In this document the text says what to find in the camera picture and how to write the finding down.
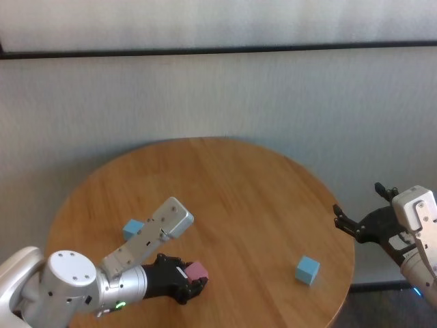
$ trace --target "pink cube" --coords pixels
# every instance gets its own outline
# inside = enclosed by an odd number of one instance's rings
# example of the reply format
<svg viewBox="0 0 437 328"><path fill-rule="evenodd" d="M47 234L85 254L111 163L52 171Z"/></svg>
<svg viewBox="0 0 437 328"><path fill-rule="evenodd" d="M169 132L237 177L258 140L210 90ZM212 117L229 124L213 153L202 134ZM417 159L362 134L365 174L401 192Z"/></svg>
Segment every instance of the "pink cube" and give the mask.
<svg viewBox="0 0 437 328"><path fill-rule="evenodd" d="M188 281L191 283L193 280L200 278L208 278L208 272L200 262L194 262L185 269L185 274L188 276Z"/></svg>

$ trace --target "round wooden table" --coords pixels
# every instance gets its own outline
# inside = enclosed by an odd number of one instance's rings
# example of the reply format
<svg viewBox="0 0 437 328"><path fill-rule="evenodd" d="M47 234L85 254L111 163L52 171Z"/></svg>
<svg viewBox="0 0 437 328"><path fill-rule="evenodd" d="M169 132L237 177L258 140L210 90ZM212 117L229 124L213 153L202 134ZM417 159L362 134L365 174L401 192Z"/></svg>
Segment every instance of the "round wooden table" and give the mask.
<svg viewBox="0 0 437 328"><path fill-rule="evenodd" d="M166 141L111 161L65 201L46 255L71 249L98 264L124 243L129 219L147 219L169 196L195 222L159 252L199 260L210 275L204 291L187 305L159 297L100 319L78 315L72 328L330 325L354 270L353 240L334 227L335 198L302 166L241 141ZM294 278L303 255L321 264L311 287Z"/></svg>

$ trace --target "wall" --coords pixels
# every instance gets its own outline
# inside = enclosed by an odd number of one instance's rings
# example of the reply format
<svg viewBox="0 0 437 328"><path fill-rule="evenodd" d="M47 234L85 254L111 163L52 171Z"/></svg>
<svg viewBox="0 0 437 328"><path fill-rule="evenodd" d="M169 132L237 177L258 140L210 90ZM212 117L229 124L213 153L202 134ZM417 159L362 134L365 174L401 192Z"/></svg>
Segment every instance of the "wall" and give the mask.
<svg viewBox="0 0 437 328"><path fill-rule="evenodd" d="M178 137L282 152L360 219L377 180L437 187L436 86L435 48L1 61L0 260L98 166ZM355 282L400 278L377 247L357 261Z"/></svg>

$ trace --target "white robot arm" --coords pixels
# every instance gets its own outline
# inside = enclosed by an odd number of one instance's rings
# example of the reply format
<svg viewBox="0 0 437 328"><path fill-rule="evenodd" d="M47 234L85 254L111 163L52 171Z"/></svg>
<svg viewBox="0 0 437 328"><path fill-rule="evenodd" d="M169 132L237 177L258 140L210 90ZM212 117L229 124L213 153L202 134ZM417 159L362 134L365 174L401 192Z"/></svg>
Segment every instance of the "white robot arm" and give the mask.
<svg viewBox="0 0 437 328"><path fill-rule="evenodd" d="M335 226L359 243L374 242L400 266L402 275L420 295L437 308L437 204L432 191L415 186L403 193L376 192L390 203L369 213L360 222L349 219L334 205Z"/></svg>
<svg viewBox="0 0 437 328"><path fill-rule="evenodd" d="M188 282L184 269L189 264L163 254L154 264L141 264L193 221L170 197L137 235L98 266L75 251L58 251L45 261L38 248L22 249L0 266L0 328L65 328L77 312L100 317L161 295L186 303L202 291L207 278Z"/></svg>

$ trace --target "blue cube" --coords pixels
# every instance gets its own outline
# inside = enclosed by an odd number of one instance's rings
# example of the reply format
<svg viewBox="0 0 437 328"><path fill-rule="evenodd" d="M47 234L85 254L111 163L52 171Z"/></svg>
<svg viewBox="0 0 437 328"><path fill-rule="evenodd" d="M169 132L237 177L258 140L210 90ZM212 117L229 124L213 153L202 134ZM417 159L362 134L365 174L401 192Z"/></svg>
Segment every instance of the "blue cube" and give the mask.
<svg viewBox="0 0 437 328"><path fill-rule="evenodd" d="M130 220L123 228L123 238L128 241L144 226L144 222Z"/></svg>
<svg viewBox="0 0 437 328"><path fill-rule="evenodd" d="M307 285L311 285L319 271L320 263L309 258L307 256L303 256L300 259L298 267L296 268L296 279L301 282L306 283Z"/></svg>

